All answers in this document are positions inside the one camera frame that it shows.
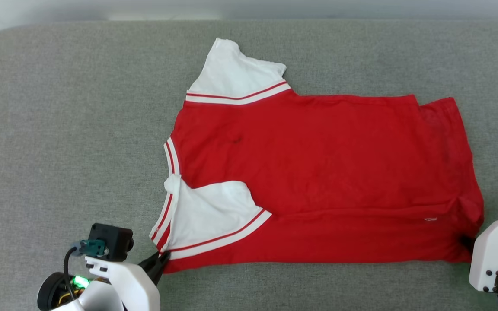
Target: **green light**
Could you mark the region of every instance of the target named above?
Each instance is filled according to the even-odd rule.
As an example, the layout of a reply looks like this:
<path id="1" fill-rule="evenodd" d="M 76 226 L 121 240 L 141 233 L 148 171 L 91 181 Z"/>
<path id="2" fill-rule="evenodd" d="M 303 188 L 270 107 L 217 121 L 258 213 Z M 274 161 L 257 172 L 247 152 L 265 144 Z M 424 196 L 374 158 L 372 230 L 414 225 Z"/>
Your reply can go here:
<path id="1" fill-rule="evenodd" d="M 83 278 L 81 276 L 75 276 L 73 278 L 73 284 L 77 288 L 86 288 L 89 285 L 89 280 L 87 278 Z"/>

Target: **gray fabric surface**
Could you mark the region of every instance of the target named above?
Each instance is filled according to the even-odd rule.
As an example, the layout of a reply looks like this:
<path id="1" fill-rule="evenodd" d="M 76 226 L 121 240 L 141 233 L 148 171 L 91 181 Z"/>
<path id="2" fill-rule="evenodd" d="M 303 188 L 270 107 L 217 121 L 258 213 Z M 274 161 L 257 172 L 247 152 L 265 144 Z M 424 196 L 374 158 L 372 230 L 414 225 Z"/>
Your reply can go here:
<path id="1" fill-rule="evenodd" d="M 0 311 L 36 310 L 45 277 L 102 222 L 154 252 L 162 143 L 215 37 L 287 65 L 299 94 L 454 96 L 498 219 L 498 22 L 307 20 L 28 26 L 0 32 Z M 71 270 L 86 274 L 83 260 Z M 493 310 L 467 264 L 252 263 L 164 276 L 168 310 Z"/>

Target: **cable connector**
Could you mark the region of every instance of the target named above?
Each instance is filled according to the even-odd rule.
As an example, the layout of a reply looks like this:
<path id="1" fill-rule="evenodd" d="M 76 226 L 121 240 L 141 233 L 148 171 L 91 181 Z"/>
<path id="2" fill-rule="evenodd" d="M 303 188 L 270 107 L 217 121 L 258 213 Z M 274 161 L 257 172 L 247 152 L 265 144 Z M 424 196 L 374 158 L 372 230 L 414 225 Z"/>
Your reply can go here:
<path id="1" fill-rule="evenodd" d="M 109 249 L 105 247 L 105 242 L 102 240 L 80 240 L 74 242 L 71 248 L 77 248 L 71 255 L 72 256 L 105 256 L 109 253 Z"/>

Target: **black cable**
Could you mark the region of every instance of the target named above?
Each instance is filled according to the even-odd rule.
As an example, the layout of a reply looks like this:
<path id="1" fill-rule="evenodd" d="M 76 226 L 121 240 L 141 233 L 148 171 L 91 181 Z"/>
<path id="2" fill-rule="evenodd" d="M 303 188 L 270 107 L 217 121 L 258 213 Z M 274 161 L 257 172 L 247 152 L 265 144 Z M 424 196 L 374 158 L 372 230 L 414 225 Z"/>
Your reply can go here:
<path id="1" fill-rule="evenodd" d="M 64 261 L 64 264 L 63 264 L 63 272 L 65 274 L 65 285 L 67 286 L 67 288 L 69 289 L 69 293 L 70 293 L 70 297 L 72 298 L 72 300 L 74 299 L 77 299 L 77 296 L 76 294 L 74 293 L 74 290 L 73 290 L 73 286 L 71 285 L 70 283 L 70 275 L 69 275 L 69 258 L 71 256 L 71 254 L 77 250 L 76 246 L 69 249 L 69 251 L 67 252 L 67 254 L 65 255 L 65 261 Z"/>

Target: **jersey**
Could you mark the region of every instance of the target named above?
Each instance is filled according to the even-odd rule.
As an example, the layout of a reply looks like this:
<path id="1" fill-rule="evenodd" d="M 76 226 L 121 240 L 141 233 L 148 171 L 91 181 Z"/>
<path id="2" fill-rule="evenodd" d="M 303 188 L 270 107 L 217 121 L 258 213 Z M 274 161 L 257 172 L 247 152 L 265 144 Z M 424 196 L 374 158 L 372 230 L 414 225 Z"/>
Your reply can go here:
<path id="1" fill-rule="evenodd" d="M 215 41 L 164 145 L 166 272 L 469 261 L 483 200 L 454 99 L 300 96 L 284 71 Z"/>

